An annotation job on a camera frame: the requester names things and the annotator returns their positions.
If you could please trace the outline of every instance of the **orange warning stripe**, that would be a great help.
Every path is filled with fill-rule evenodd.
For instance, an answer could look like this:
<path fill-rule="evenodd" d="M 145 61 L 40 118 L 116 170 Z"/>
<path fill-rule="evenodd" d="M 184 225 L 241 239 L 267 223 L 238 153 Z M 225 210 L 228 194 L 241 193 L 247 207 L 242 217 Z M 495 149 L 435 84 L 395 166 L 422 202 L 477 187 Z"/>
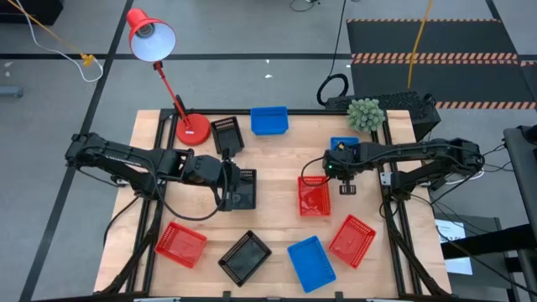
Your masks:
<path fill-rule="evenodd" d="M 437 102 L 437 109 L 535 109 L 536 102 Z"/>
<path fill-rule="evenodd" d="M 524 67 L 526 65 L 537 65 L 535 61 L 520 61 L 520 66 Z"/>
<path fill-rule="evenodd" d="M 419 18 L 349 18 L 347 23 L 352 22 L 421 22 Z M 471 19 L 459 19 L 459 18 L 432 18 L 427 19 L 427 22 L 498 22 L 501 20 L 494 18 L 471 18 Z"/>
<path fill-rule="evenodd" d="M 358 53 L 352 55 L 353 64 L 410 64 L 411 53 Z M 513 53 L 416 53 L 414 64 L 449 64 L 449 65 L 518 65 L 517 54 Z M 529 64 L 523 61 L 522 66 Z"/>

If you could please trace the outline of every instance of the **blue plastic basket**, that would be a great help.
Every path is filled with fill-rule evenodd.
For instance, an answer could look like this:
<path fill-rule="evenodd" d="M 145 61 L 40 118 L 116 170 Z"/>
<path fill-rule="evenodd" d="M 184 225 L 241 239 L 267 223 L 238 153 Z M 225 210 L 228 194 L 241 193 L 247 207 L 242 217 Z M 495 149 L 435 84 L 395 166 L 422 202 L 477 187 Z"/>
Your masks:
<path fill-rule="evenodd" d="M 287 107 L 257 107 L 250 109 L 250 122 L 255 135 L 284 134 L 289 129 Z"/>
<path fill-rule="evenodd" d="M 334 269 L 317 236 L 287 247 L 287 253 L 306 293 L 336 280 Z"/>
<path fill-rule="evenodd" d="M 339 143 L 352 145 L 360 143 L 360 140 L 356 137 L 333 137 L 330 138 L 330 149 L 334 150 Z"/>

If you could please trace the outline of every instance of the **gray floor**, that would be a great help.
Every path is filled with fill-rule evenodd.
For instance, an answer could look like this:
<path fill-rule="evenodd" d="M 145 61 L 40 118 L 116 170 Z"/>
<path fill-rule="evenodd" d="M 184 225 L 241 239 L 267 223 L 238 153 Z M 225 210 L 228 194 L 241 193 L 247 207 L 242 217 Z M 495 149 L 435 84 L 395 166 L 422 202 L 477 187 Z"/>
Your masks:
<path fill-rule="evenodd" d="M 125 1 L 65 0 L 65 11 L 53 30 L 88 53 L 108 52 Z M 175 53 L 330 53 L 336 42 L 341 1 L 323 1 L 308 13 L 294 13 L 287 0 L 136 0 L 134 7 L 162 18 L 177 31 Z M 349 18 L 420 18 L 426 0 L 361 0 L 348 2 Z M 537 54 L 532 0 L 496 1 L 520 54 Z M 431 18 L 491 18 L 484 0 L 436 1 Z M 349 51 L 345 26 L 341 53 Z M 128 53 L 127 30 L 118 53 Z M 0 24 L 1 53 L 42 53 L 20 24 Z M 42 30 L 38 40 L 58 47 Z M 0 61 L 0 85 L 21 85 L 22 99 L 0 101 L 0 293 L 18 299 L 54 204 L 65 166 L 63 154 L 79 131 L 94 84 L 86 84 L 65 60 Z M 346 60 L 335 71 L 350 72 Z M 187 107 L 255 107 L 286 105 L 317 108 L 315 93 L 330 69 L 329 60 L 167 61 L 167 76 Z M 326 95 L 341 89 L 328 87 Z M 116 60 L 102 93 L 92 131 L 128 143 L 138 109 L 169 106 L 169 97 L 149 64 Z M 534 124 L 535 111 L 441 110 L 442 124 L 433 137 L 462 137 L 483 151 L 500 143 L 502 130 Z M 505 152 L 487 161 L 502 164 Z M 90 294 L 102 253 L 102 233 L 110 219 L 115 190 L 76 175 L 58 231 L 46 258 L 34 299 Z M 444 202 L 459 213 L 498 216 L 504 227 L 526 222 L 514 176 L 485 174 L 449 194 Z M 494 299 L 493 289 L 467 289 L 463 294 Z"/>

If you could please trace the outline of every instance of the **red plastic basket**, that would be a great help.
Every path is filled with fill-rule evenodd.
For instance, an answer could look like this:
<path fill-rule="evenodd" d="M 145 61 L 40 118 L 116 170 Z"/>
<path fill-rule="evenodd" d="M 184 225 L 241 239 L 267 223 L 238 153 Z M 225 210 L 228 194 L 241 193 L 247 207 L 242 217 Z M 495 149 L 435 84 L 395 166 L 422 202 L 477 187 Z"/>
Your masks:
<path fill-rule="evenodd" d="M 207 237 L 175 222 L 170 222 L 154 251 L 193 268 L 207 243 Z"/>
<path fill-rule="evenodd" d="M 355 216 L 349 215 L 330 243 L 330 251 L 344 263 L 357 268 L 377 233 Z"/>
<path fill-rule="evenodd" d="M 325 176 L 299 177 L 299 213 L 301 216 L 329 216 L 330 192 Z"/>

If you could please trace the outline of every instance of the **black mat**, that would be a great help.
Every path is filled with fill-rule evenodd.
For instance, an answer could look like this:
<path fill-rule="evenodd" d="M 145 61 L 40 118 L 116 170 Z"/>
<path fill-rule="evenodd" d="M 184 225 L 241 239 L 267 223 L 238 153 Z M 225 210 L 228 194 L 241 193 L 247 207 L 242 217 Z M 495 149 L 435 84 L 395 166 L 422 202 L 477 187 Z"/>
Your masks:
<path fill-rule="evenodd" d="M 528 83 L 529 89 L 533 93 L 535 99 L 537 96 L 537 62 L 523 61 L 520 65 L 522 66 L 522 71 L 526 78 L 526 82 Z"/>
<path fill-rule="evenodd" d="M 406 64 L 353 64 L 356 95 L 406 91 Z M 428 91 L 438 102 L 532 102 L 520 66 L 414 65 L 412 89 Z"/>
<path fill-rule="evenodd" d="M 412 52 L 420 21 L 347 23 L 351 52 Z M 503 24 L 486 21 L 431 21 L 425 24 L 418 52 L 516 53 Z"/>

